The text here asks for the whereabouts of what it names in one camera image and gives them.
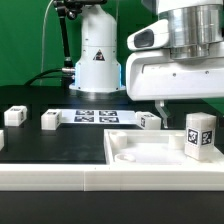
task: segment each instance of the cable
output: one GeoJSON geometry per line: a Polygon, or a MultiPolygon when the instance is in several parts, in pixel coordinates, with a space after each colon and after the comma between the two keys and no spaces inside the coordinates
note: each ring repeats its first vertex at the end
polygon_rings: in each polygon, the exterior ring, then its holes
{"type": "Polygon", "coordinates": [[[38,80],[38,79],[61,79],[61,78],[71,78],[73,79],[73,76],[72,75],[52,75],[52,76],[44,76],[44,77],[36,77],[32,82],[34,82],[35,80],[38,80]]]}
{"type": "Polygon", "coordinates": [[[47,74],[54,73],[54,72],[61,72],[61,71],[62,71],[61,68],[47,70],[45,72],[40,73],[39,75],[36,75],[34,78],[28,80],[24,85],[25,86],[30,86],[35,80],[44,78],[43,76],[45,76],[47,74]]]}
{"type": "Polygon", "coordinates": [[[42,31],[41,72],[43,72],[43,70],[44,70],[46,23],[47,23],[49,8],[52,5],[52,3],[53,3],[53,0],[51,0],[50,3],[48,4],[46,11],[45,11],[45,15],[44,15],[44,23],[43,23],[43,31],[42,31]]]}

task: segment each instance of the white block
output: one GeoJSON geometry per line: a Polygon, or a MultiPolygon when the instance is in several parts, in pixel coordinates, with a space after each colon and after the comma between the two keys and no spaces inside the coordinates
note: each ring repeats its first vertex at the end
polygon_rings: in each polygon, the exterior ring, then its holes
{"type": "Polygon", "coordinates": [[[197,160],[214,155],[216,117],[205,113],[187,115],[185,154],[197,160]]]}
{"type": "Polygon", "coordinates": [[[172,150],[182,150],[185,143],[185,134],[177,133],[175,135],[169,135],[168,148],[172,150]]]}
{"type": "Polygon", "coordinates": [[[114,131],[110,133],[110,140],[116,149],[124,149],[127,146],[127,134],[123,131],[114,131]]]}
{"type": "Polygon", "coordinates": [[[4,112],[5,126],[19,126],[27,119],[25,106],[12,106],[4,112]]]}
{"type": "Polygon", "coordinates": [[[59,109],[49,109],[41,116],[42,130],[56,130],[61,124],[62,112],[59,109]]]}
{"type": "Polygon", "coordinates": [[[160,130],[161,118],[150,112],[136,112],[137,125],[145,130],[160,130]]]}
{"type": "Polygon", "coordinates": [[[4,132],[0,130],[0,151],[4,147],[4,132]]]}

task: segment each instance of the black cable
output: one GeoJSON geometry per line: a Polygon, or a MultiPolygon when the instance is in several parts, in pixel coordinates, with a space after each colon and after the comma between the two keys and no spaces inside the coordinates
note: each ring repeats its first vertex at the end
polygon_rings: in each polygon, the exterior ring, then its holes
{"type": "Polygon", "coordinates": [[[38,79],[58,79],[58,78],[68,78],[68,77],[69,78],[72,78],[72,75],[60,75],[60,76],[58,76],[58,75],[52,75],[52,76],[44,76],[44,77],[37,77],[37,78],[35,78],[35,80],[38,80],[38,79]]]}
{"type": "Polygon", "coordinates": [[[37,79],[41,79],[41,77],[43,78],[43,76],[50,74],[50,73],[54,73],[54,72],[61,72],[62,69],[61,68],[55,68],[55,69],[50,69],[47,70],[45,72],[40,73],[39,75],[36,75],[35,77],[33,77],[32,79],[28,80],[24,85],[25,86],[30,86],[35,80],[37,79]]]}

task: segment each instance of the white cube with marker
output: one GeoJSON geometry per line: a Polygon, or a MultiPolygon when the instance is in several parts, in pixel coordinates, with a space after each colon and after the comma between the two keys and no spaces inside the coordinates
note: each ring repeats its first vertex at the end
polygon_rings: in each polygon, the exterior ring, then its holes
{"type": "Polygon", "coordinates": [[[41,116],[42,130],[56,130],[61,124],[62,112],[59,109],[49,109],[41,116]]]}
{"type": "Polygon", "coordinates": [[[185,154],[197,160],[209,160],[214,150],[216,116],[188,114],[186,119],[185,154]]]}
{"type": "Polygon", "coordinates": [[[145,130],[160,130],[161,118],[150,112],[136,112],[136,123],[145,130]]]}
{"type": "Polygon", "coordinates": [[[27,119],[25,106],[12,106],[4,112],[5,126],[19,126],[27,119]]]}

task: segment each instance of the white platform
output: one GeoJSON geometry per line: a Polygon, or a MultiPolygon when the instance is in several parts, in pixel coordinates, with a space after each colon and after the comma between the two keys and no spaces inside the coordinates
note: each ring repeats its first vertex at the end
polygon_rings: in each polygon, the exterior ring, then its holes
{"type": "Polygon", "coordinates": [[[224,190],[224,156],[218,149],[210,161],[199,162],[185,156],[183,149],[170,147],[170,136],[183,131],[118,130],[127,134],[126,152],[141,156],[139,160],[135,155],[135,163],[115,163],[115,153],[123,151],[111,147],[111,131],[115,130],[105,130],[104,135],[107,165],[1,164],[0,190],[224,190]],[[155,140],[156,150],[151,147],[155,140]]]}

